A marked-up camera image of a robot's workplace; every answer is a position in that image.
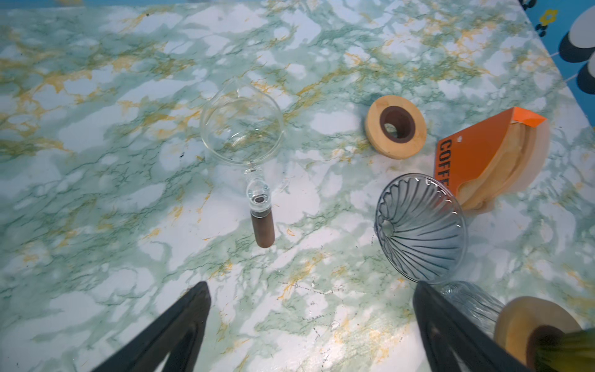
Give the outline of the grey ribbed glass carafe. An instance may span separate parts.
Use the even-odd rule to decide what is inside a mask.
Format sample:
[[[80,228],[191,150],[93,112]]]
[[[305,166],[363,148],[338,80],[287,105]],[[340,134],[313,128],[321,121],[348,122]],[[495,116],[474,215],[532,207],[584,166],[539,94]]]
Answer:
[[[494,337],[498,317],[505,306],[501,301],[467,281],[451,281],[435,289],[489,338]]]

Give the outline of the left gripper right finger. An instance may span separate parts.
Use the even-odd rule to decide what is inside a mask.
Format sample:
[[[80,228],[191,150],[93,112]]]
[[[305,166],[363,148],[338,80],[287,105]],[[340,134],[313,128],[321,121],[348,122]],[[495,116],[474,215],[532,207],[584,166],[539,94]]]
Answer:
[[[413,306],[432,371],[527,371],[428,282],[417,283]]]

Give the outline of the wooden ring dripper holder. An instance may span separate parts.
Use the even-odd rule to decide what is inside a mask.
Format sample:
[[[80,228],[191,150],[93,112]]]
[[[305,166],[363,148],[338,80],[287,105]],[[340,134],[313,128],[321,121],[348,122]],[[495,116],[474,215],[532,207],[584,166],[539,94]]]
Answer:
[[[531,371],[537,371],[539,346],[554,346],[563,335],[581,331],[567,310],[544,299],[524,296],[501,310],[494,341]]]

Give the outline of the glass scoop wooden handle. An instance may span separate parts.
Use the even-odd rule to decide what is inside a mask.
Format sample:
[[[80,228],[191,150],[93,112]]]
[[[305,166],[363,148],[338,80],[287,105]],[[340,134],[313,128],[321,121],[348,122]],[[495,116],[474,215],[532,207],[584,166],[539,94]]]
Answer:
[[[206,148],[220,161],[243,169],[254,237],[262,248],[275,242],[272,189],[263,165],[277,155],[284,127],[277,102],[240,77],[224,82],[201,111],[199,129]]]

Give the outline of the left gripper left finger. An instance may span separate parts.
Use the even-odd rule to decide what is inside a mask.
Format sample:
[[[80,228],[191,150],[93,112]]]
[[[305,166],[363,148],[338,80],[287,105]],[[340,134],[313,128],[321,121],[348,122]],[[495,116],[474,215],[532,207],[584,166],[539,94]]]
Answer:
[[[201,281],[97,371],[193,371],[211,308],[208,283]]]

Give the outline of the grey glass dripper cone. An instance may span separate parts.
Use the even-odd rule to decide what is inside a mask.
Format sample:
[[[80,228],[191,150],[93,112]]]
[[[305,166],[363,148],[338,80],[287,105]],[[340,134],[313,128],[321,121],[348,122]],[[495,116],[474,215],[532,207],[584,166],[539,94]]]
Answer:
[[[448,281],[466,254],[462,207],[443,184],[420,173],[401,175],[384,188],[374,230],[389,263],[409,281]]]

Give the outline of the green glass dripper cone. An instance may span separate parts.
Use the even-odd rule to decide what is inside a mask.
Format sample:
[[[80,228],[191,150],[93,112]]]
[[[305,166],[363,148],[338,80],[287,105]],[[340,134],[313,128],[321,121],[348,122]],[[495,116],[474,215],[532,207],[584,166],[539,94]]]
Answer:
[[[594,371],[594,328],[542,337],[535,367],[536,371]]]

